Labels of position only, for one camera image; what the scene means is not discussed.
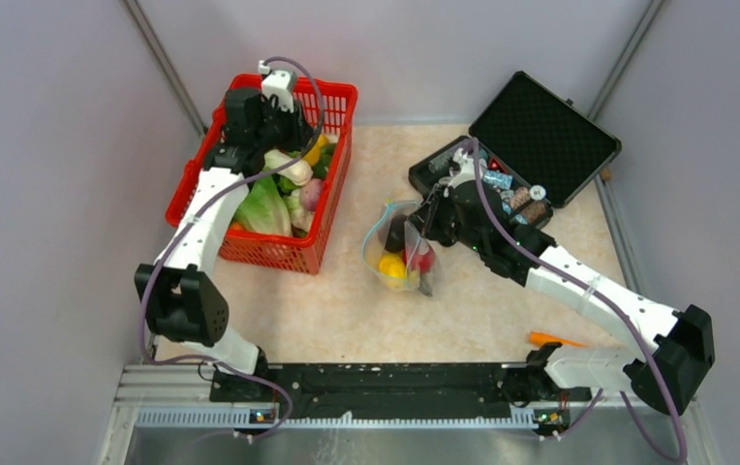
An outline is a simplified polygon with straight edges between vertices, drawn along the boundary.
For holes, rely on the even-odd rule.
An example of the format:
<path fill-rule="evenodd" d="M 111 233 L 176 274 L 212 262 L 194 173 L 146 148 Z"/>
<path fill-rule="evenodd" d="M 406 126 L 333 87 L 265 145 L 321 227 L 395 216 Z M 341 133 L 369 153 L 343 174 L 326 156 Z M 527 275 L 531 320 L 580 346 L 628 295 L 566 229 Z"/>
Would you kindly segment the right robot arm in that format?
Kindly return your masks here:
<path fill-rule="evenodd" d="M 499 195 L 473 181 L 437 186 L 410 214 L 413 228 L 444 246 L 463 244 L 494 274 L 549 295 L 611 334 L 619 349 L 554 344 L 536 352 L 530 392 L 629 391 L 654 410 L 682 415 L 715 363 L 711 315 L 678 310 L 627 289 L 574 257 L 549 234 L 510 218 Z"/>

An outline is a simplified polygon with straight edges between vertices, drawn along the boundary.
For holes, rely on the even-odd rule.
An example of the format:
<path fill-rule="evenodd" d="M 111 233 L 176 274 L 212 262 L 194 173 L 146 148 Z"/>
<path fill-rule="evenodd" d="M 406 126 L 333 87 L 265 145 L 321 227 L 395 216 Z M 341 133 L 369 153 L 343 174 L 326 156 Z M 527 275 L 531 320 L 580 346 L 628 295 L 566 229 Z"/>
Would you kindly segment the clear zip top bag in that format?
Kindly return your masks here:
<path fill-rule="evenodd" d="M 390 201 L 365 235 L 361 256 L 366 268 L 390 291 L 432 297 L 440 280 L 437 254 L 411 222 L 420 203 Z"/>

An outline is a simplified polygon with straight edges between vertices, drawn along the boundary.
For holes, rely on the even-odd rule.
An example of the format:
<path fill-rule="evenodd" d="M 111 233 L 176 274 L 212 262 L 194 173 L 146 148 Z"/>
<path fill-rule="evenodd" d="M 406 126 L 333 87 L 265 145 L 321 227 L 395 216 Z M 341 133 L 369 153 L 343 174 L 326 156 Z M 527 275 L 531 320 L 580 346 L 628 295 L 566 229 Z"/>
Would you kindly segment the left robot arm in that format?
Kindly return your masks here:
<path fill-rule="evenodd" d="M 257 179 L 274 173 L 264 167 L 266 153 L 281 146 L 302 150 L 318 133 L 289 88 L 234 88 L 223 111 L 220 136 L 201 159 L 174 237 L 154 263 L 139 265 L 135 284 L 151 334 L 215 361 L 234 374 L 233 388 L 253 401 L 266 395 L 270 376 L 258 367 L 259 347 L 229 327 L 229 306 L 211 275 L 235 211 Z"/>

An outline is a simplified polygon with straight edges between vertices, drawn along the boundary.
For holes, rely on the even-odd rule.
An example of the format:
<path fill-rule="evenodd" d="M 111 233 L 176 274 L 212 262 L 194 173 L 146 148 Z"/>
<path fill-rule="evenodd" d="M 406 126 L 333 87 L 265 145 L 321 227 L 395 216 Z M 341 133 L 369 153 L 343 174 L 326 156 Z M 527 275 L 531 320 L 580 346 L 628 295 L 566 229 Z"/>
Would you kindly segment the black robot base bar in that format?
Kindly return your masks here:
<path fill-rule="evenodd" d="M 506 419 L 537 402 L 588 402 L 586 387 L 560 389 L 516 363 L 287 363 L 260 369 L 259 384 L 216 370 L 209 398 L 292 409 L 292 419 Z"/>

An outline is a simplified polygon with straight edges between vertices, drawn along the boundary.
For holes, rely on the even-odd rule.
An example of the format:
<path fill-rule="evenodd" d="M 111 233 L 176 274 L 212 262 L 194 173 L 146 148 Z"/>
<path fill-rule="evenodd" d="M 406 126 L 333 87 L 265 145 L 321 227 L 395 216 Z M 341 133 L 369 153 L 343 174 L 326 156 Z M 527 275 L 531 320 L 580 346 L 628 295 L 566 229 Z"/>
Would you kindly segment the yellow bell pepper toy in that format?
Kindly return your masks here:
<path fill-rule="evenodd" d="M 383 253 L 377 265 L 381 281 L 393 291 L 414 291 L 419 284 L 419 274 L 409 269 L 405 261 L 396 254 Z"/>

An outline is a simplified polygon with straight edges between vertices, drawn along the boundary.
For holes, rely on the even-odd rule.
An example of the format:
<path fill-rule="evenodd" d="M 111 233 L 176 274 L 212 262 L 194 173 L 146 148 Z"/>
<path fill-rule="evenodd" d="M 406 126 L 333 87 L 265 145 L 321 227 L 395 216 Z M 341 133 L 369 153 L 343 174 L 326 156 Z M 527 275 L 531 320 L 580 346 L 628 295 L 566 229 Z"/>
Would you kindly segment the red pomegranate toy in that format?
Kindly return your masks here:
<path fill-rule="evenodd" d="M 436 260 L 437 256 L 432 246 L 427 241 L 422 241 L 414 249 L 410 263 L 413 270 L 425 274 L 432 270 Z"/>

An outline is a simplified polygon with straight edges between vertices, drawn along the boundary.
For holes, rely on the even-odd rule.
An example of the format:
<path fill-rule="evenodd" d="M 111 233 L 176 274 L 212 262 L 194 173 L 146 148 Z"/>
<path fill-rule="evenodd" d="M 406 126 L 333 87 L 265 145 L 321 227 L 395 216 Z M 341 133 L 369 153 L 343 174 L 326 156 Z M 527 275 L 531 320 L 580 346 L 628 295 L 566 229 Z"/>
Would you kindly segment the purple eggplant toy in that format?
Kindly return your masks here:
<path fill-rule="evenodd" d="M 384 250 L 390 254 L 399 254 L 406 248 L 405 225 L 408 217 L 405 214 L 396 214 L 387 222 L 384 234 Z"/>

